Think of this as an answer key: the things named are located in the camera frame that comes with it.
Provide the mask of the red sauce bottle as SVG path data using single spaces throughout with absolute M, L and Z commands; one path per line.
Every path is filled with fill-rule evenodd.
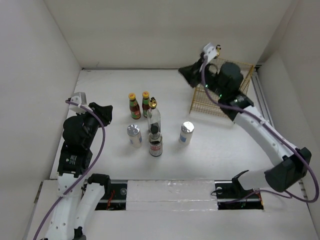
M 147 118 L 147 111 L 150 108 L 149 102 L 150 102 L 150 94 L 148 91 L 144 91 L 142 93 L 142 111 L 143 111 L 143 116 L 145 118 Z
M 141 111 L 138 101 L 136 99 L 136 95 L 132 92 L 128 95 L 128 98 L 131 117 L 137 120 L 141 117 Z

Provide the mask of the clear glass bottle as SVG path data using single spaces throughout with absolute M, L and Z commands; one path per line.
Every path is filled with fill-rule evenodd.
M 216 45 L 216 56 L 215 58 L 217 59 L 220 56 L 220 51 L 221 51 L 221 46 L 219 44 Z

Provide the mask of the black cap sauce bottle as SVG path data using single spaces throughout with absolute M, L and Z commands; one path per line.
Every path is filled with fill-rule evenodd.
M 163 136 L 157 125 L 152 125 L 148 135 L 149 153 L 153 157 L 159 157 L 163 153 Z

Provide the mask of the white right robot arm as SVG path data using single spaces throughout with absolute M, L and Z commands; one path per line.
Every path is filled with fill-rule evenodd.
M 232 193 L 244 199 L 254 194 L 254 189 L 271 188 L 272 194 L 292 198 L 288 189 L 311 169 L 310 150 L 288 142 L 260 115 L 253 101 L 240 90 L 244 76 L 237 64 L 227 61 L 216 72 L 210 70 L 212 66 L 201 58 L 178 72 L 192 88 L 202 85 L 206 94 L 218 95 L 219 100 L 212 102 L 255 140 L 273 165 L 267 170 L 244 170 L 233 177 Z

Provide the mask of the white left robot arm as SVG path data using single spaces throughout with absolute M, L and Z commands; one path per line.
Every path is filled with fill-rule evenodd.
M 111 194 L 109 175 L 86 175 L 97 163 L 102 151 L 92 158 L 91 145 L 98 129 L 102 130 L 101 145 L 105 145 L 106 126 L 112 121 L 113 106 L 100 106 L 95 102 L 85 106 L 70 99 L 66 103 L 74 107 L 75 116 L 63 123 L 63 144 L 57 168 L 58 198 L 41 221 L 36 239 L 44 223 L 50 218 L 46 240 L 84 240 L 86 224 L 99 201 Z

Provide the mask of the glass cruet dark liquid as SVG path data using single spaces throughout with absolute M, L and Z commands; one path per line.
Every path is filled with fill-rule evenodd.
M 149 101 L 149 109 L 146 112 L 148 130 L 151 131 L 152 126 L 157 126 L 158 131 L 161 132 L 161 113 L 157 108 L 157 101 L 152 97 Z

